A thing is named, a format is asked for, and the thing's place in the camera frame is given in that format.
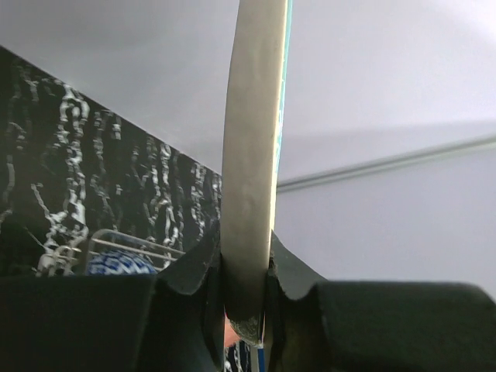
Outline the blue and cream plate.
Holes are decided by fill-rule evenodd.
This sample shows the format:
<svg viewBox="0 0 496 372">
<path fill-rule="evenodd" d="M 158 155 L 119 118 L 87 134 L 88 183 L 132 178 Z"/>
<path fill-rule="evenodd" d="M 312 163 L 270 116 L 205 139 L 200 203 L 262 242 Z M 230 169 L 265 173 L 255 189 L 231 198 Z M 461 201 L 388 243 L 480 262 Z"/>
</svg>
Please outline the blue and cream plate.
<svg viewBox="0 0 496 372">
<path fill-rule="evenodd" d="M 222 148 L 220 248 L 225 309 L 239 337 L 263 343 L 275 221 L 290 1 L 241 1 L 229 67 Z"/>
</svg>

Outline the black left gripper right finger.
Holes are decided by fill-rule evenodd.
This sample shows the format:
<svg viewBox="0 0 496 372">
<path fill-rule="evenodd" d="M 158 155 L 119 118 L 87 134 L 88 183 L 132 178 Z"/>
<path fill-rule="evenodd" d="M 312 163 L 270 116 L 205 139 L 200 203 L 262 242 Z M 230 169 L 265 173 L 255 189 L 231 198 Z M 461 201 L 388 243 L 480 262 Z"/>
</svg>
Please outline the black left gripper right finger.
<svg viewBox="0 0 496 372">
<path fill-rule="evenodd" d="M 271 242 L 270 371 L 493 371 L 495 303 L 449 282 L 330 281 Z"/>
</svg>

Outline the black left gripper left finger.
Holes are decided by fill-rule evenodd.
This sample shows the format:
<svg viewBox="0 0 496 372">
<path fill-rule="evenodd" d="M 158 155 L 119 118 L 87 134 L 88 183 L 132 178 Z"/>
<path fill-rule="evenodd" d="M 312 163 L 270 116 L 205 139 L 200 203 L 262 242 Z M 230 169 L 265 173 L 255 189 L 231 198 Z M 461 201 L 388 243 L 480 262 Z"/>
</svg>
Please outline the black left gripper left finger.
<svg viewBox="0 0 496 372">
<path fill-rule="evenodd" d="M 219 226 L 157 275 L 4 277 L 3 371 L 221 371 Z"/>
</svg>

